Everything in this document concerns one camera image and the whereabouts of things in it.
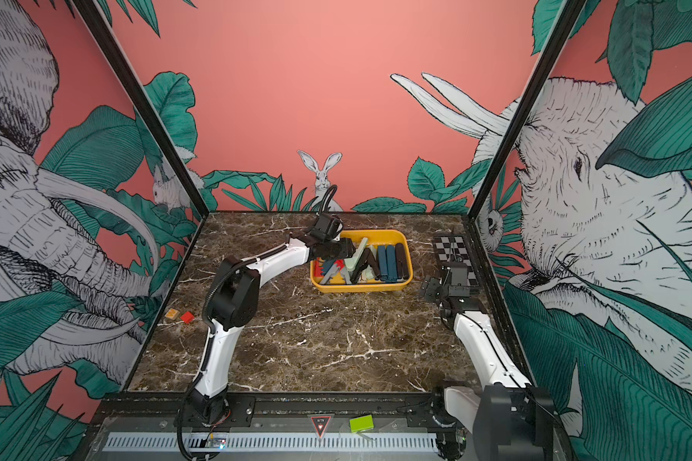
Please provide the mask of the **grey pliers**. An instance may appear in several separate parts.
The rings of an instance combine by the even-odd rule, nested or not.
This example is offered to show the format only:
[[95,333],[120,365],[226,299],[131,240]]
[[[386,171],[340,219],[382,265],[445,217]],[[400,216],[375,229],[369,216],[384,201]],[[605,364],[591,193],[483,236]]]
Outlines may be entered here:
[[334,264],[324,274],[320,283],[329,284],[331,280],[337,275],[341,276],[345,284],[350,285],[352,283],[348,268],[346,267],[345,261],[343,259],[336,260],[334,262]]

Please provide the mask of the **black pliers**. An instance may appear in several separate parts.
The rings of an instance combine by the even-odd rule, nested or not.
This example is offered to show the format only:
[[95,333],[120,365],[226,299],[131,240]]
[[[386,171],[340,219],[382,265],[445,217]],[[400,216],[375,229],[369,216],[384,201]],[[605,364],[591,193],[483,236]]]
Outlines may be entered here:
[[407,262],[406,248],[403,243],[395,245],[396,255],[396,270],[398,280],[407,280],[409,278],[409,267]]
[[367,267],[371,267],[374,271],[374,280],[380,280],[380,268],[379,263],[370,249],[365,249],[363,255],[359,259],[359,264],[355,271],[351,272],[350,278],[353,284],[357,284],[361,279],[361,273]]

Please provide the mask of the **yellow plastic storage tray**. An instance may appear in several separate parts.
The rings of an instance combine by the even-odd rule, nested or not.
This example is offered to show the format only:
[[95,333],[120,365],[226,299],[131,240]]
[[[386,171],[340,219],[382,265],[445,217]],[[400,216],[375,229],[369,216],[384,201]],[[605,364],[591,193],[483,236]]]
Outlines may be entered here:
[[368,238],[368,245],[378,249],[379,246],[396,245],[403,243],[406,248],[407,262],[409,267],[409,278],[407,280],[397,280],[394,284],[381,282],[380,280],[369,280],[369,282],[358,282],[357,284],[347,285],[344,283],[340,275],[335,276],[329,284],[321,284],[319,279],[313,276],[314,261],[309,264],[309,279],[313,285],[323,293],[363,293],[376,291],[396,291],[404,289],[410,282],[413,281],[413,262],[409,254],[409,246],[407,238],[399,232],[399,230],[344,230],[341,237],[350,238],[355,246],[359,246],[359,242],[364,237]]

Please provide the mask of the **red plastic tool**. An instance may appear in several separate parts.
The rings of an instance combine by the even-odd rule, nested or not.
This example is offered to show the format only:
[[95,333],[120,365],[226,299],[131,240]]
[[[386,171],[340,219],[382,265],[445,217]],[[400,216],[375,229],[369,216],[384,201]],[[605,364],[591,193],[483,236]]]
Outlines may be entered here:
[[322,259],[317,259],[314,262],[313,276],[316,279],[322,280],[325,277],[326,272],[327,270],[325,269],[325,261]]

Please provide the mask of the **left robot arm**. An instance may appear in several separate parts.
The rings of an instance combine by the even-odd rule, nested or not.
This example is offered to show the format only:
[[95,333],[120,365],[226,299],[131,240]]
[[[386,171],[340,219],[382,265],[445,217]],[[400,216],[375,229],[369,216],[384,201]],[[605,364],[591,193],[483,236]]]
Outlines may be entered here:
[[342,259],[351,245],[340,237],[339,217],[319,212],[313,224],[285,243],[247,259],[229,255],[221,262],[205,299],[203,321],[209,328],[206,349],[191,395],[209,403],[228,389],[236,342],[256,315],[261,287],[286,271],[315,259]]

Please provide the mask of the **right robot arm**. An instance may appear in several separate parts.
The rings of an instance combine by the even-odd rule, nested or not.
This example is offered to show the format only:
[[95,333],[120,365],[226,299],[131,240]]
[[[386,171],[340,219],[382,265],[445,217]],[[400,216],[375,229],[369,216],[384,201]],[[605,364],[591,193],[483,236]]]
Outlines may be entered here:
[[442,323],[466,349],[482,386],[480,394],[465,386],[443,388],[438,414],[461,423],[479,460],[551,460],[555,405],[549,393],[533,386],[514,364],[475,293],[469,267],[461,261],[442,263],[440,276],[421,285],[420,296],[438,307]]

